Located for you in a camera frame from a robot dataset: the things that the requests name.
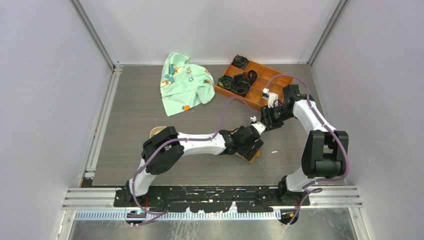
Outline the orange leather card holder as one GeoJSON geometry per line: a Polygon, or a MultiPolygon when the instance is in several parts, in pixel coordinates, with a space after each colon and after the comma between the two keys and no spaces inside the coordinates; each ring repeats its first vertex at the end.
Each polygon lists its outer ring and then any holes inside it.
{"type": "Polygon", "coordinates": [[[261,156],[261,154],[262,152],[260,150],[256,151],[254,149],[235,153],[236,156],[250,163],[254,162],[257,157],[261,156]]]}

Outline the beige oval card tray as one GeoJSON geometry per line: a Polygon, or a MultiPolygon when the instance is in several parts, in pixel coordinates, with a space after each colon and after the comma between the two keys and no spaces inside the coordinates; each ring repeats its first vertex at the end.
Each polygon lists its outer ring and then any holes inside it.
{"type": "Polygon", "coordinates": [[[161,131],[163,131],[166,128],[167,128],[166,126],[156,126],[156,127],[154,127],[149,133],[149,138],[152,138],[153,136],[157,135],[158,133],[160,133],[161,131]]]}

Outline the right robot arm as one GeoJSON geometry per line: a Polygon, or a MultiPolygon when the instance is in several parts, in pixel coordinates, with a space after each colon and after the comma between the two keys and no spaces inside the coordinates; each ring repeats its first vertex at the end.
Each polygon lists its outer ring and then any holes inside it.
{"type": "Polygon", "coordinates": [[[317,109],[313,97],[300,93],[296,84],[283,87],[283,99],[270,89],[262,90],[267,105],[261,108],[261,122],[266,130],[276,130],[288,119],[297,119],[307,133],[301,156],[301,166],[284,176],[278,184],[277,198],[283,205],[291,205],[297,196],[306,196],[308,187],[318,182],[338,182],[349,173],[346,131],[336,130],[317,109]]]}

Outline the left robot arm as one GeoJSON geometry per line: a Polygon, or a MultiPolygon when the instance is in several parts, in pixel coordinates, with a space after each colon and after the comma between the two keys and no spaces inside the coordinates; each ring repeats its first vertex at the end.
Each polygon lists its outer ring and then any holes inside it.
{"type": "Polygon", "coordinates": [[[170,170],[182,157],[237,155],[252,161],[264,144],[260,137],[265,131],[261,122],[211,134],[185,134],[173,126],[165,127],[142,145],[140,166],[129,180],[126,200],[135,207],[141,206],[155,177],[170,170]]]}

